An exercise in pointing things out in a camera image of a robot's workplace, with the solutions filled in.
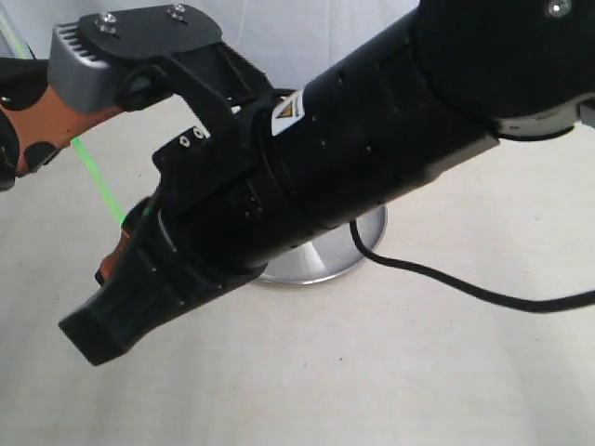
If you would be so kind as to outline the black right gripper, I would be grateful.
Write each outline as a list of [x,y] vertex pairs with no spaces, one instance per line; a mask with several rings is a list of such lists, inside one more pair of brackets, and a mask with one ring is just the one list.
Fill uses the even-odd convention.
[[309,147],[261,130],[193,126],[158,150],[152,197],[126,215],[95,279],[59,328],[94,366],[150,331],[255,280],[316,235]]

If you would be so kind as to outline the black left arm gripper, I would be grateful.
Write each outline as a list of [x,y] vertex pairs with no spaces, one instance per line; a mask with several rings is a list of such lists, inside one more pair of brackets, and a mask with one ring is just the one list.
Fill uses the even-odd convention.
[[47,83],[44,59],[1,59],[1,190],[36,172],[71,141],[121,113],[113,105],[83,114]]

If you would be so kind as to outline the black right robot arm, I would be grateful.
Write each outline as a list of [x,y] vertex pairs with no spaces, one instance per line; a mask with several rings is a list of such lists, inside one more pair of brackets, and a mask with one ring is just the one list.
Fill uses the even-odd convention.
[[590,1],[423,1],[296,91],[205,42],[137,49],[130,80],[202,121],[153,160],[98,272],[99,302],[188,308],[500,139],[571,131],[594,100]]

